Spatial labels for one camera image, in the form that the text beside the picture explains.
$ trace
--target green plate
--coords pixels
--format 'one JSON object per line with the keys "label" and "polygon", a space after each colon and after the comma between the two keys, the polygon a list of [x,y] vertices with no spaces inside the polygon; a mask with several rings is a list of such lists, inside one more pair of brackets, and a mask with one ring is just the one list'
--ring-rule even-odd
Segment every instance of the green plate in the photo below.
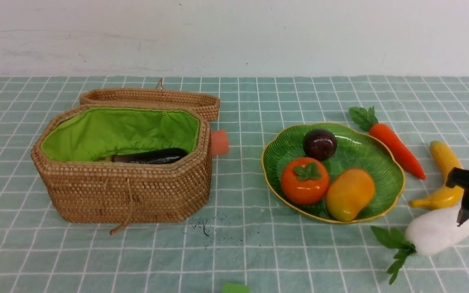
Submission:
{"label": "green plate", "polygon": [[[362,168],[374,179],[376,194],[353,221],[340,222],[332,218],[325,208],[324,200],[310,206],[298,206],[290,202],[281,191],[281,172],[290,161],[305,156],[303,138],[307,132],[316,128],[329,130],[338,142],[335,154],[322,162],[331,176],[331,183],[349,168]],[[382,142],[345,125],[331,122],[295,125],[284,129],[264,148],[262,168],[267,185],[281,201],[306,216],[334,224],[371,221],[386,215],[396,205],[405,186],[403,169]]]}

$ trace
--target plum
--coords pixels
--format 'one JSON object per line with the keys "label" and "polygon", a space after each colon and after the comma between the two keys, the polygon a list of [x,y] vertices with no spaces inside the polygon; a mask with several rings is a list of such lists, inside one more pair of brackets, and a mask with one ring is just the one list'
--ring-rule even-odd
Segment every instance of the plum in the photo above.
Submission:
{"label": "plum", "polygon": [[303,139],[305,155],[324,161],[334,155],[338,144],[332,132],[326,129],[313,129]]}

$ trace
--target carrot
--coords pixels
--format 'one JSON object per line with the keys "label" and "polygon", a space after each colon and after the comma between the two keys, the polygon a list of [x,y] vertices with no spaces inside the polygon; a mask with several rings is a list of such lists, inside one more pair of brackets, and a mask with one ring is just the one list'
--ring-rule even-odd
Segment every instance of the carrot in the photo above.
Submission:
{"label": "carrot", "polygon": [[396,133],[388,125],[377,121],[374,107],[368,108],[368,111],[361,107],[351,107],[348,113],[359,128],[368,132],[370,136],[375,137],[389,148],[394,159],[403,169],[419,179],[426,179],[421,164],[412,152],[406,148]]}

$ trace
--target green fabric lining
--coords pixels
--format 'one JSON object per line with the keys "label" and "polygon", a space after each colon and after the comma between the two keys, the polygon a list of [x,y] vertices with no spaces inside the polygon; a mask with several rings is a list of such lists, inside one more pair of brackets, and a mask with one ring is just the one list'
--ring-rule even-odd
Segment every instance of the green fabric lining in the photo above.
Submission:
{"label": "green fabric lining", "polygon": [[54,129],[41,144],[51,160],[93,162],[114,154],[197,147],[200,121],[181,110],[95,107]]}

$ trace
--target basket lid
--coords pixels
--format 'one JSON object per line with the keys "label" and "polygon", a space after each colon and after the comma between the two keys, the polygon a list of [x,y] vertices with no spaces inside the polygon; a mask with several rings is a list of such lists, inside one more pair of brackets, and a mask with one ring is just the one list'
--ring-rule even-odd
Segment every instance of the basket lid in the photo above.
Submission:
{"label": "basket lid", "polygon": [[95,89],[82,94],[79,102],[81,105],[133,102],[145,108],[180,106],[192,109],[208,121],[218,119],[220,110],[218,97],[205,93],[166,90],[162,82],[163,79],[160,78],[154,89],[129,87]]}

